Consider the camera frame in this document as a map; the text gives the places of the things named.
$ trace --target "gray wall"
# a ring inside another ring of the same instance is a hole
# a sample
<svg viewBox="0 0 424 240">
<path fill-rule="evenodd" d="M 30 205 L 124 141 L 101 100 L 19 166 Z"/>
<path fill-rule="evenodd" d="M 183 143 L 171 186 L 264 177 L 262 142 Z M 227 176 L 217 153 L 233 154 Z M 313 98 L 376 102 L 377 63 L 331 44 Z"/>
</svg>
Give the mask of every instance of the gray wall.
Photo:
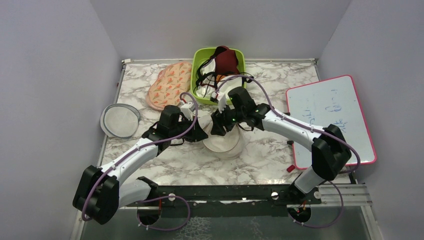
<svg viewBox="0 0 424 240">
<path fill-rule="evenodd" d="M 318 58 L 351 0 L 91 0 L 121 58 Z"/>
<path fill-rule="evenodd" d="M 422 239 L 424 1 L 352 0 L 319 62 L 356 82 L 377 151 L 362 166 L 386 240 Z"/>
<path fill-rule="evenodd" d="M 120 59 L 88 0 L 0 3 L 1 239 L 69 239 Z"/>
</svg>

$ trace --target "red frame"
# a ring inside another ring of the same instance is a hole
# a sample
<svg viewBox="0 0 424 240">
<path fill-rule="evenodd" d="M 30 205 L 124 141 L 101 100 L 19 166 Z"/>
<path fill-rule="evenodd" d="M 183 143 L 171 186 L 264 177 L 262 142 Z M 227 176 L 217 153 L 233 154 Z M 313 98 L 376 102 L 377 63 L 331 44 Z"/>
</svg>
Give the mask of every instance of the red frame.
<svg viewBox="0 0 424 240">
<path fill-rule="evenodd" d="M 338 79 L 338 78 L 346 77 L 346 76 L 347 76 L 347 77 L 349 77 L 349 78 L 350 78 L 350 80 L 352 81 L 353 89 L 355 90 L 356 99 L 357 99 L 358 104 L 359 104 L 360 113 L 362 114 L 363 122 L 365 123 L 366 132 L 367 132 L 367 134 L 368 134 L 369 142 L 371 143 L 371 148 L 372 148 L 372 151 L 373 151 L 373 153 L 374 153 L 374 160 L 373 160 L 373 161 L 370 161 L 370 162 L 361 162 L 360 164 L 361 164 L 361 165 L 362 165 L 362 164 L 372 164 L 372 163 L 374 163 L 374 162 L 377 160 L 377 153 L 376 153 L 376 149 L 374 148 L 373 140 L 371 139 L 371 134 L 370 134 L 370 130 L 369 130 L 369 128 L 368 128 L 367 120 L 366 120 L 366 119 L 365 119 L 365 117 L 364 117 L 364 110 L 363 110 L 363 108 L 362 108 L 361 101 L 360 101 L 360 99 L 359 99 L 359 97 L 358 97 L 358 92 L 357 92 L 357 87 L 356 87 L 356 85 L 355 85 L 355 81 L 354 81 L 354 78 L 353 78 L 351 75 L 346 74 L 346 75 L 336 76 L 336 77 L 329 78 L 329 79 L 325 79 L 325 80 L 322 80 L 322 81 L 311 82 L 311 83 L 308 83 L 308 84 L 304 84 L 304 85 L 301 85 L 301 86 L 294 86 L 294 87 L 291 87 L 291 88 L 287 89 L 287 91 L 285 91 L 285 100 L 286 100 L 286 102 L 287 102 L 287 111 L 290 113 L 290 107 L 289 107 L 289 97 L 288 97 L 288 95 L 287 95 L 287 92 L 288 92 L 288 91 L 290 91 L 291 89 L 296 89 L 296 88 L 300 88 L 300 87 L 304 87 L 304 86 L 312 85 L 312 84 L 319 84 L 319 83 L 322 83 L 322 82 L 324 82 L 324 81 L 328 81 L 328 80 L 332 80 L 332 79 Z M 298 167 L 298 166 L 296 165 L 296 154 L 295 154 L 295 145 L 294 145 L 294 144 L 292 145 L 292 148 L 293 148 L 294 166 L 295 166 L 297 169 L 301 169 L 301 170 L 307 169 L 307 167 L 302 168 L 302 167 Z M 349 163 L 349 164 L 346 164 L 346 166 L 352 166 L 352 165 L 356 165 L 356 163 Z"/>
</svg>

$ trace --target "green plastic bin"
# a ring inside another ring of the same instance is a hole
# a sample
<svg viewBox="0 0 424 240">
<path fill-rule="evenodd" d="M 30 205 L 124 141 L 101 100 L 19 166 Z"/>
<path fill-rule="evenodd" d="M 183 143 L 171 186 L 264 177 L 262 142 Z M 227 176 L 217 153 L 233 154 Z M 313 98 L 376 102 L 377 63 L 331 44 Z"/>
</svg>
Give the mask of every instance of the green plastic bin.
<svg viewBox="0 0 424 240">
<path fill-rule="evenodd" d="M 194 92 L 196 87 L 196 80 L 198 79 L 196 76 L 196 71 L 200 67 L 202 63 L 204 63 L 206 60 L 208 60 L 215 52 L 216 47 L 207 47 L 202 48 L 196 51 L 193 57 L 193 63 L 191 67 L 191 81 L 190 81 L 190 93 L 194 96 L 194 98 L 201 104 L 209 104 L 209 105 L 217 105 L 217 103 L 210 100 L 210 97 L 200 97 L 197 96 Z M 240 71 L 240 73 L 246 72 L 246 62 L 245 62 L 245 56 L 240 50 L 230 48 L 231 50 L 235 51 L 235 56 L 238 60 L 238 66 L 237 69 Z M 226 103 L 228 105 L 232 105 L 231 100 L 227 100 Z"/>
</svg>

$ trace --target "peach fabric pad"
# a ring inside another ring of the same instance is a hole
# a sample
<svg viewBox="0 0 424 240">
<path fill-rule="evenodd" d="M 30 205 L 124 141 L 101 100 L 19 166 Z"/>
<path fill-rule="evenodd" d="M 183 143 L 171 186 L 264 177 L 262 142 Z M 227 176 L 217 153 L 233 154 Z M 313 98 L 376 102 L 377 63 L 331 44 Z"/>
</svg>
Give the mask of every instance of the peach fabric pad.
<svg viewBox="0 0 424 240">
<path fill-rule="evenodd" d="M 178 62 L 167 66 L 157 76 L 146 96 L 147 104 L 155 110 L 162 111 L 166 105 L 177 106 L 180 94 L 190 89 L 192 64 Z"/>
</svg>

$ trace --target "white marble surface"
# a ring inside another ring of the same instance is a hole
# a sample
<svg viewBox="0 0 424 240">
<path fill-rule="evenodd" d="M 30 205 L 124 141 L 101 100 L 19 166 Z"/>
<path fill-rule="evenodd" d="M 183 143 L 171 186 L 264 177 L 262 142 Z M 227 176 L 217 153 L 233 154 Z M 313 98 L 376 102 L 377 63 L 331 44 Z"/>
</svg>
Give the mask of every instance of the white marble surface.
<svg viewBox="0 0 424 240">
<path fill-rule="evenodd" d="M 119 92 L 118 103 L 134 106 L 141 113 L 137 132 L 130 139 L 108 138 L 102 164 L 120 156 L 159 119 L 160 112 L 146 104 L 146 93 L 158 73 L 167 64 L 129 64 Z M 246 71 L 252 74 L 265 88 L 272 104 L 282 112 L 287 111 L 286 90 L 317 82 L 317 72 L 312 63 L 248 62 Z M 247 85 L 255 102 L 266 99 L 255 83 Z M 215 111 L 211 105 L 200 105 L 199 116 Z M 244 132 L 245 147 L 240 157 L 221 160 L 203 147 L 201 142 L 186 142 L 172 146 L 158 157 L 138 169 L 127 181 L 145 176 L 160 185 L 252 185 L 289 184 L 301 172 L 287 172 L 293 164 L 293 151 L 286 139 L 278 134 L 255 129 Z M 349 183 L 349 177 L 338 176 L 335 183 Z"/>
</svg>

